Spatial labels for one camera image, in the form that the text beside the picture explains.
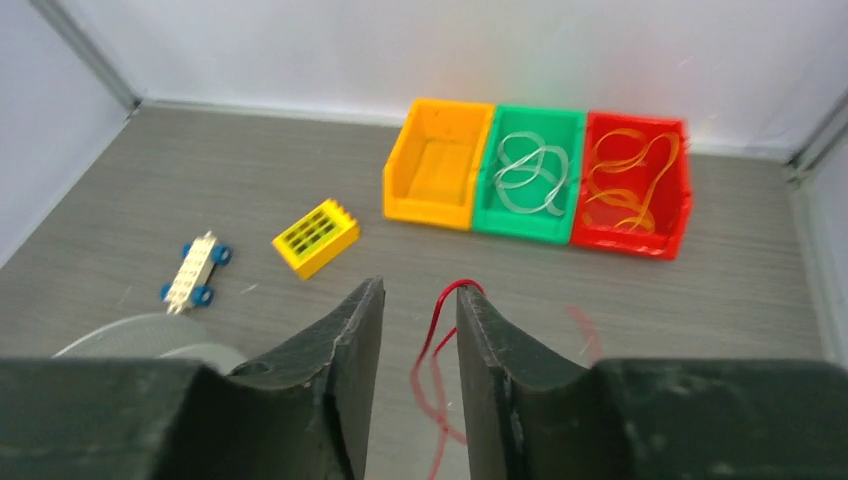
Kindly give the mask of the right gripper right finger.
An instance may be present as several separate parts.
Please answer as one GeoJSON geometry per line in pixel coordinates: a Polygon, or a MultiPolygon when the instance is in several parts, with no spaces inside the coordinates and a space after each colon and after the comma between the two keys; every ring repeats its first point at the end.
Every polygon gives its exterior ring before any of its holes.
{"type": "Polygon", "coordinates": [[[621,362],[566,359],[474,287],[457,294],[456,327],[472,478],[643,478],[621,362]]]}

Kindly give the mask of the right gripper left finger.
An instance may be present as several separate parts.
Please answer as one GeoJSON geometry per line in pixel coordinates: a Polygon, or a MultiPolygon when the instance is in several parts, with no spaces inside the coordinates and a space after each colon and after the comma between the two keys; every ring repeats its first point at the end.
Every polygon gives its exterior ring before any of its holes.
{"type": "Polygon", "coordinates": [[[156,479],[361,479],[380,354],[384,282],[230,374],[192,377],[156,479]]]}

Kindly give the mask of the grey cable spool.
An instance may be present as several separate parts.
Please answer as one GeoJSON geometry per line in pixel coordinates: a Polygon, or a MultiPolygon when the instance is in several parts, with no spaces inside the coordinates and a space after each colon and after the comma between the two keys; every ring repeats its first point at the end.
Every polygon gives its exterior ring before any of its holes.
{"type": "Polygon", "coordinates": [[[215,340],[199,322],[166,313],[112,322],[75,340],[55,356],[192,359],[224,375],[247,361],[237,349],[215,340]]]}

